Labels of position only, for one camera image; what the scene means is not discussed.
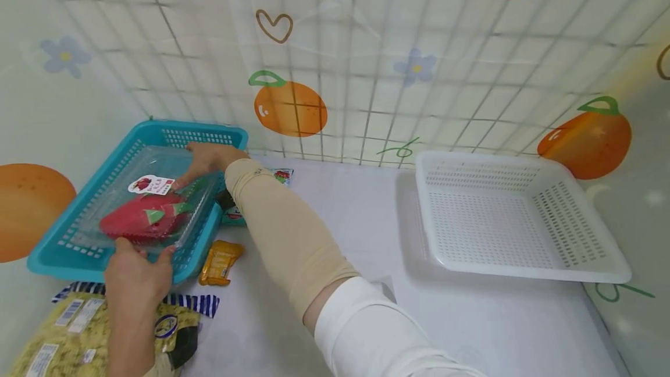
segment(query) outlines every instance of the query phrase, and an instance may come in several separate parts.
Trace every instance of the orange snack packet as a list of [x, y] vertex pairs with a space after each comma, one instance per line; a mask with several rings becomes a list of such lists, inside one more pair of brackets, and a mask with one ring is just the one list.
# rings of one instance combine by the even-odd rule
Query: orange snack packet
[[228, 272], [237, 258], [244, 253], [244, 246], [229, 241], [216, 240], [207, 253], [198, 283], [201, 285], [228, 285]]

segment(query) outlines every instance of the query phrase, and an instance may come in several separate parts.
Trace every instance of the blue flower print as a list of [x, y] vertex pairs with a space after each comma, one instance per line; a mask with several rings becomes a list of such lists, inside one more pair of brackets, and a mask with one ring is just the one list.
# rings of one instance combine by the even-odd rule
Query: blue flower print
[[51, 59], [44, 63], [44, 70], [49, 73], [60, 73], [63, 69], [67, 69], [72, 77], [80, 79], [82, 72], [77, 65], [87, 64], [92, 60], [91, 55], [82, 50], [71, 37], [63, 37], [58, 43], [44, 40], [40, 42], [40, 48], [51, 56]]
[[419, 49], [412, 49], [409, 52], [407, 63], [398, 61], [393, 64], [393, 69], [405, 75], [405, 87], [414, 85], [417, 77], [420, 81], [433, 80], [433, 66], [437, 61], [434, 55], [422, 57]]

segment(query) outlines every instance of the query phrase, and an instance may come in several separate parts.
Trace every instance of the white sleeve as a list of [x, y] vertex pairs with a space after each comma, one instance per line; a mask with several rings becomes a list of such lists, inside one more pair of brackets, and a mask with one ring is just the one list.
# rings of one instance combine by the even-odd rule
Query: white sleeve
[[484, 377], [434, 348], [402, 308], [361, 277], [328, 298], [314, 338], [335, 377]]

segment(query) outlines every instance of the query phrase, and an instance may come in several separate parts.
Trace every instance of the white table surface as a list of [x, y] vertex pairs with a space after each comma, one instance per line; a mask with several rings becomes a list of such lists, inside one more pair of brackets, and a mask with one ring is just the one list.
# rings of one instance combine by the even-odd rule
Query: white table surface
[[[581, 284], [449, 272], [423, 260], [414, 172], [259, 157], [293, 168], [291, 188], [316, 210], [345, 257], [385, 283], [437, 347], [489, 377], [626, 375]], [[221, 288], [181, 291], [221, 298], [185, 377], [329, 376], [312, 337], [269, 280], [246, 227], [217, 239], [247, 252]]]

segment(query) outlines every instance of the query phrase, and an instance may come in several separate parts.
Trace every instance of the barcode label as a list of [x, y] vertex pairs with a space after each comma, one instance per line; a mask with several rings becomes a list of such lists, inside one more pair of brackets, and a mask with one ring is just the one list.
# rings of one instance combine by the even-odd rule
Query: barcode label
[[70, 328], [67, 329], [68, 332], [82, 333], [85, 327], [88, 326], [88, 323], [93, 319], [95, 312], [98, 311], [98, 308], [102, 306], [105, 300], [101, 298], [92, 298], [91, 300], [85, 302], [84, 307], [75, 317], [70, 325]]
[[33, 363], [30, 364], [26, 377], [45, 377], [47, 375], [46, 372], [49, 368], [49, 364], [54, 358], [54, 354], [56, 354], [57, 350], [58, 345], [45, 343], [38, 351]]
[[93, 358], [95, 357], [95, 352], [96, 350], [86, 350], [84, 354], [84, 360], [82, 361], [82, 363], [90, 364], [93, 361]]
[[69, 306], [63, 311], [63, 314], [58, 317], [58, 320], [56, 321], [56, 326], [67, 326], [68, 323], [70, 323], [70, 319], [72, 319], [72, 316], [79, 310], [79, 307], [82, 307], [84, 304], [84, 301], [77, 298], [76, 300], [72, 300]]

